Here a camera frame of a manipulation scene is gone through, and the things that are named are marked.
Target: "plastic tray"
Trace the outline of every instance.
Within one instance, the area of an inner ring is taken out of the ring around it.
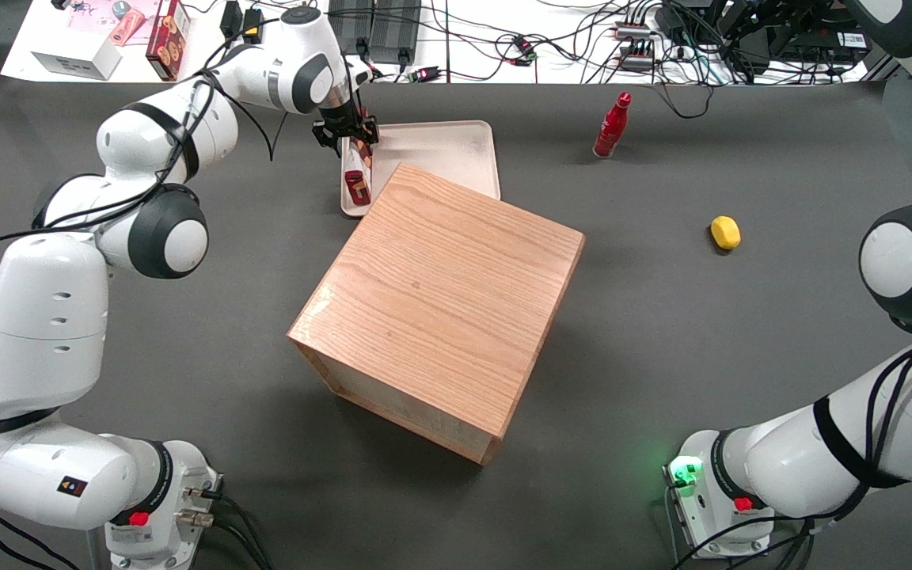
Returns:
[[[372,204],[401,162],[502,199],[492,126],[483,120],[380,125],[379,144],[373,151]],[[344,161],[340,160],[340,208],[348,216],[361,217],[371,207],[352,202],[344,181]]]

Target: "red snack box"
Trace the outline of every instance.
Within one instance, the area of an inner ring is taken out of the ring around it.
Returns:
[[[178,79],[178,68],[185,53],[188,14],[180,0],[162,0],[157,6],[153,32],[146,47],[146,59],[162,81]]]

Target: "yellow sponge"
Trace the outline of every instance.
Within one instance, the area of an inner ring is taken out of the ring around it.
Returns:
[[[738,223],[734,218],[717,216],[712,224],[709,224],[709,231],[712,232],[712,238],[720,249],[734,249],[741,245],[741,230],[738,230]]]

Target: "red aluminum bottle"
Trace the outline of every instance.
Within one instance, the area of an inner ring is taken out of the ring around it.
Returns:
[[[629,104],[633,102],[633,95],[629,91],[618,95],[618,102],[614,104],[611,111],[604,116],[604,122],[600,125],[600,134],[597,135],[597,142],[593,145],[593,153],[598,158],[611,158],[615,146],[621,134],[625,132],[625,126],[629,125]]]

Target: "wooden cube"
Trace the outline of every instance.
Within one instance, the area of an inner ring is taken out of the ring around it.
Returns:
[[[584,241],[401,165],[288,336],[337,396],[484,465]]]

